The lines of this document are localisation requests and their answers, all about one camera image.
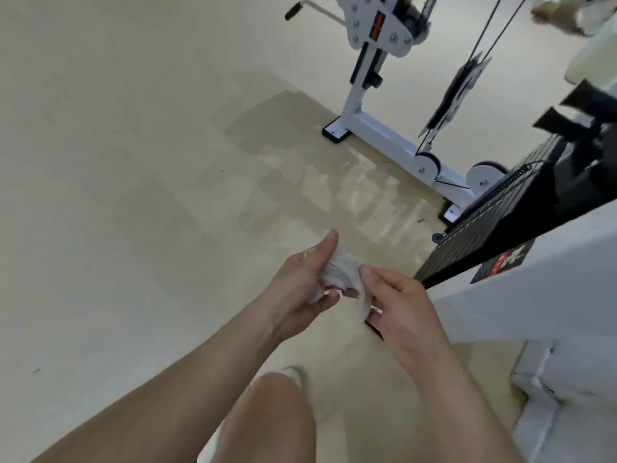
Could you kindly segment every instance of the floor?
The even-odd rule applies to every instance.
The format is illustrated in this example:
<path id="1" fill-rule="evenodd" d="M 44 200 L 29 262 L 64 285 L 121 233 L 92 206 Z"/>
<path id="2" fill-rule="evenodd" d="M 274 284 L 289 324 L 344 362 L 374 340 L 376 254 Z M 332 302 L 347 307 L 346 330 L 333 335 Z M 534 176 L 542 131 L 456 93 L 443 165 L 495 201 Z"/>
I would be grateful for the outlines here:
<path id="1" fill-rule="evenodd" d="M 3 460 L 29 462 L 204 341 L 327 228 L 410 275 L 433 249 L 440 197 L 357 139 L 320 136 L 357 53 L 318 14 L 285 22 L 295 1 L 0 2 Z M 413 139 L 492 2 L 440 0 L 365 109 Z M 582 43 L 523 10 L 434 151 L 462 173 L 518 161 Z M 320 461 L 422 461 L 413 385 L 354 313 L 341 303 L 264 370 L 307 367 Z M 508 426 L 518 348 L 459 347 Z"/>

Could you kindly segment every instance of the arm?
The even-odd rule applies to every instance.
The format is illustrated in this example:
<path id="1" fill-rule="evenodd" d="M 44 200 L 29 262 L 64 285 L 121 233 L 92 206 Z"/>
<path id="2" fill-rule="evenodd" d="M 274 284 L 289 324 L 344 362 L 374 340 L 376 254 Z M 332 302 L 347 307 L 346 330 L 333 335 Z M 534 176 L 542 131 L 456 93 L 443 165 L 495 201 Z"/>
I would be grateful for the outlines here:
<path id="1" fill-rule="evenodd" d="M 195 461 L 276 347 L 338 302 L 331 291 L 308 304 L 337 242 L 331 231 L 306 259 L 289 257 L 266 290 L 209 340 L 33 463 Z"/>
<path id="2" fill-rule="evenodd" d="M 511 437 L 456 356 L 422 285 L 379 268 L 362 267 L 360 274 L 383 311 L 371 322 L 416 383 L 442 461 L 523 463 Z"/>

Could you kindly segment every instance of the gym machine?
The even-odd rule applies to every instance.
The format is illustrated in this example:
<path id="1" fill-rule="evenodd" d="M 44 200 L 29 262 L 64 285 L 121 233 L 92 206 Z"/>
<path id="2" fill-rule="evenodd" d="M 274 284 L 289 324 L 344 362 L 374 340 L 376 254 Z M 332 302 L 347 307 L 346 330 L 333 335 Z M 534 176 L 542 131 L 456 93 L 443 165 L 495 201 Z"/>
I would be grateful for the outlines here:
<path id="1" fill-rule="evenodd" d="M 370 87 L 377 89 L 382 84 L 380 69 L 388 54 L 402 58 L 411 51 L 412 46 L 426 39 L 431 25 L 429 18 L 437 0 L 426 0 L 421 11 L 413 6 L 412 0 L 336 1 L 343 9 L 344 20 L 310 0 L 298 2 L 285 14 L 285 19 L 290 20 L 303 6 L 311 6 L 343 24 L 347 29 L 349 45 L 360 51 L 351 75 L 352 86 L 343 111 L 323 128 L 323 136 L 335 144 L 346 139 L 351 133 L 363 139 L 444 196 L 447 202 L 441 218 L 447 223 L 455 222 L 462 211 L 507 174 L 508 169 L 496 162 L 482 161 L 472 166 L 463 177 L 431 152 L 433 139 L 454 119 L 465 96 L 474 88 L 488 66 L 490 51 L 525 0 L 516 9 L 489 51 L 481 58 L 481 53 L 476 54 L 475 51 L 501 2 L 497 1 L 469 59 L 455 75 L 440 106 L 420 133 L 420 136 L 424 135 L 424 139 L 419 146 L 364 112 L 362 99 Z"/>

